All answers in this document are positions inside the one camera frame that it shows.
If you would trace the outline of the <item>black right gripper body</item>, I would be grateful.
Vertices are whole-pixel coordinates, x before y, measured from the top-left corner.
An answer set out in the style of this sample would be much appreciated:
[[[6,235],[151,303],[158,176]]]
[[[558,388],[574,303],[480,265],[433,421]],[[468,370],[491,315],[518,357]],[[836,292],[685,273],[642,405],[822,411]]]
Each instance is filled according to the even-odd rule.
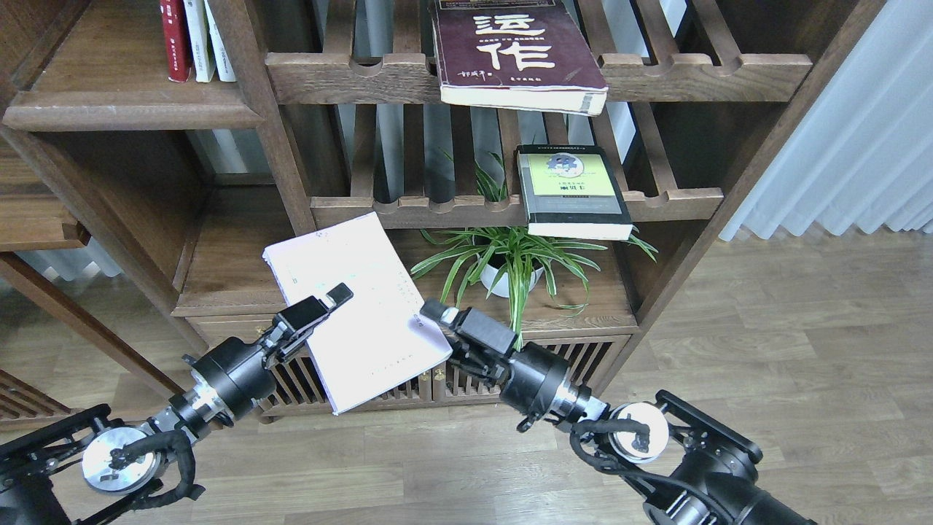
[[[524,416],[519,427],[532,427],[547,415],[555,416],[550,420],[555,426],[572,419],[573,385],[562,357],[531,342],[506,355],[453,333],[445,338],[452,365],[486,386],[498,386],[501,402]]]

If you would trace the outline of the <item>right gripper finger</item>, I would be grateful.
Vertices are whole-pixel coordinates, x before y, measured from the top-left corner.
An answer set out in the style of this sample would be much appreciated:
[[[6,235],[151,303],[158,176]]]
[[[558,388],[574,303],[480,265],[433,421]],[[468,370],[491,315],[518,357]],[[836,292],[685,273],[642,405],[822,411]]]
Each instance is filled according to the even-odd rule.
[[[511,354],[518,336],[513,329],[474,307],[457,309],[436,299],[427,299],[420,314],[454,335],[496,354]]]

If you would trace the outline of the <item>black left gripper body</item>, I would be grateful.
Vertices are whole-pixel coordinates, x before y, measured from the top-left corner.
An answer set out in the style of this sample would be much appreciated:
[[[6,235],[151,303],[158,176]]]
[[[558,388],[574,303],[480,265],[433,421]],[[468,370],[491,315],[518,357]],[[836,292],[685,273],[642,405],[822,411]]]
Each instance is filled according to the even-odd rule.
[[[230,336],[203,356],[183,355],[195,378],[184,401],[206,424],[239,421],[276,389],[271,368],[290,361],[310,335],[277,325],[251,343]]]

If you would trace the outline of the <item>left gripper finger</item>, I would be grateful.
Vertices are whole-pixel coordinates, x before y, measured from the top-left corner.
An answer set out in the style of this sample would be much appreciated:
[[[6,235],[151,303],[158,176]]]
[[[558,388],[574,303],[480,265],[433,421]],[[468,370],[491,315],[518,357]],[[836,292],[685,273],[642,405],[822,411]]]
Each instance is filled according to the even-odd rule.
[[[300,345],[331,313],[352,299],[354,293],[340,283],[324,295],[309,296],[276,314],[276,345]]]

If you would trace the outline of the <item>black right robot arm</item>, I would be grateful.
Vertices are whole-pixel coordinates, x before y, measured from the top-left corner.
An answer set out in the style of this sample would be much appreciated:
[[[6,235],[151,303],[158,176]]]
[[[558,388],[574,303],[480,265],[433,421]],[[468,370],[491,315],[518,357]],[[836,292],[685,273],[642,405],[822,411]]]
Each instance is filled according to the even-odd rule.
[[[450,363],[523,416],[518,432],[538,421],[566,432],[577,458],[643,496],[652,523],[809,523],[757,486],[757,444],[673,393],[612,406],[574,384],[566,359],[480,310],[429,299],[421,312],[444,328]]]

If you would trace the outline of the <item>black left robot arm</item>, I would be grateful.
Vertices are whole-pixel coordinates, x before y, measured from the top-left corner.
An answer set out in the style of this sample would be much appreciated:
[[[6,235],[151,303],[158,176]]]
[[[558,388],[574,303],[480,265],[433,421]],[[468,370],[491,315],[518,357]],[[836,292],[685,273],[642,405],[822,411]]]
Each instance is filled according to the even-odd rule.
[[[106,403],[67,416],[2,446],[2,522],[68,524],[51,476],[80,463],[93,491],[119,499],[85,518],[113,522],[131,510],[199,499],[193,448],[213,424],[234,425],[276,390],[273,366],[289,362],[317,325],[353,297],[339,284],[277,313],[257,341],[230,337],[200,358],[185,356],[195,380],[140,425],[110,421]]]

